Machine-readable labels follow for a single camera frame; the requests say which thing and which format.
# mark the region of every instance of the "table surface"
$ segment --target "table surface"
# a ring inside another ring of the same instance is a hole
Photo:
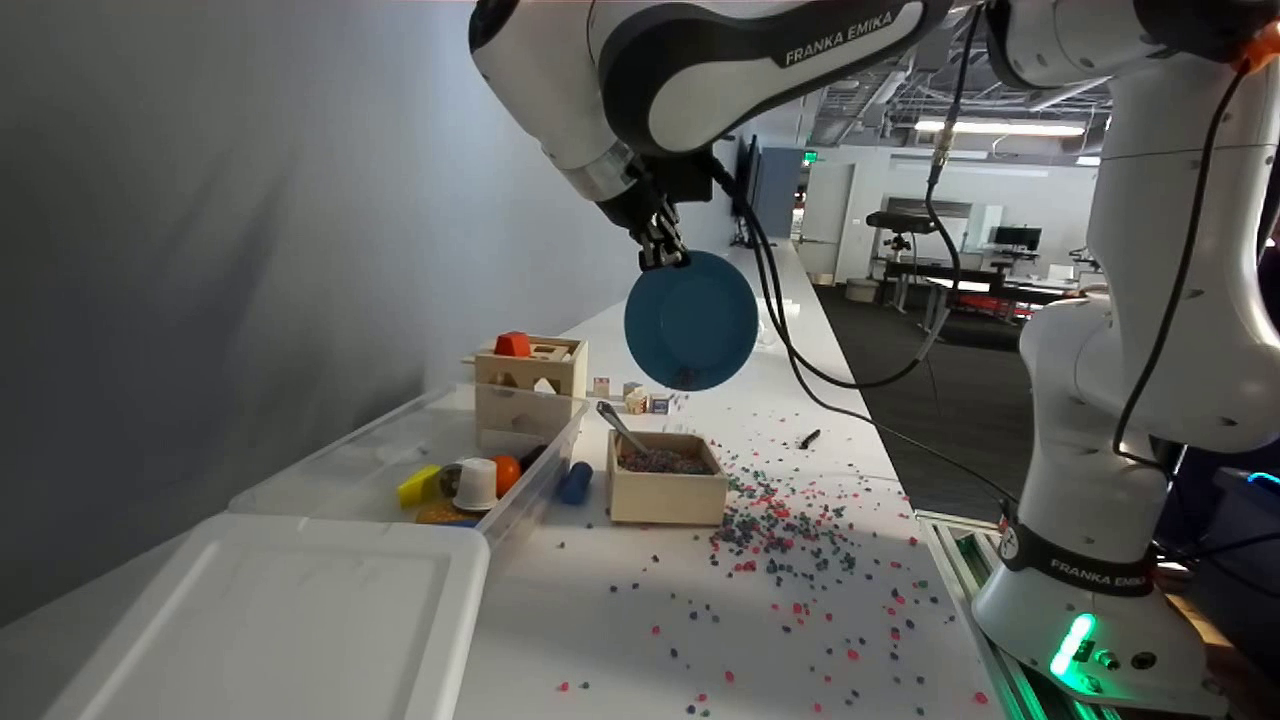
[[[796,254],[774,255],[796,343],[846,375]],[[563,335],[588,341],[592,375],[643,385],[619,327],[614,303]],[[856,392],[820,392],[867,411]],[[723,523],[611,527],[603,473],[584,510],[548,503],[486,577],[455,718],[1002,718],[874,428],[805,402],[770,327],[726,385],[628,420],[709,436],[731,473]],[[382,494],[424,443],[413,424],[401,411],[324,449],[329,470],[302,464],[317,484]],[[603,470],[603,443],[588,415],[575,457]],[[302,488],[280,473],[230,510],[287,513],[272,484]],[[162,557],[0,630],[0,718],[38,718]]]

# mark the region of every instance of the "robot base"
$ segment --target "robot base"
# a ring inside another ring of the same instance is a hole
[[[1084,706],[1229,718],[1200,635],[1156,592],[1095,596],[1031,569],[997,569],[971,618],[999,652]]]

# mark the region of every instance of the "green light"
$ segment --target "green light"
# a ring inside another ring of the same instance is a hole
[[[1073,668],[1073,658],[1078,652],[1078,646],[1095,632],[1095,618],[1091,612],[1078,612],[1065,635],[1065,646],[1055,646],[1055,658],[1052,658],[1052,675],[1067,680],[1067,668]]]

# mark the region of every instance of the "ceiling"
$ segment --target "ceiling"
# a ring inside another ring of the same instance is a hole
[[[836,150],[836,144],[933,144],[917,135],[920,118],[944,118],[963,69],[966,12],[951,12],[910,52],[859,69],[856,77],[778,106],[748,125],[748,134]],[[1008,87],[987,60],[987,38],[978,31],[966,52],[963,118],[999,121],[1075,121],[1089,134],[1073,141],[1024,141],[1024,135],[957,135],[951,150],[987,154],[993,161],[1075,161],[1095,154],[1107,130],[1113,96],[1104,82],[1075,87],[1024,92]]]

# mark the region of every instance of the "robotic arm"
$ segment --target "robotic arm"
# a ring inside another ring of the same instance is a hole
[[[653,173],[662,157],[695,157],[731,125],[909,50],[944,12],[949,0],[480,0],[471,52],[550,166],[638,240],[638,265],[662,269],[685,265]],[[1114,457],[1113,431],[1133,411],[1135,452],[1147,436],[1214,452],[1280,436],[1280,335],[1257,288],[1280,141],[1280,71],[1261,69],[1280,46],[1257,38],[1280,9],[993,0],[987,21],[1008,85],[1113,77],[1089,227],[1113,300],[1055,303],[1024,327],[1035,449],[1002,564],[971,612],[1078,701],[1211,718],[1200,642],[1153,592],[1165,473]]]

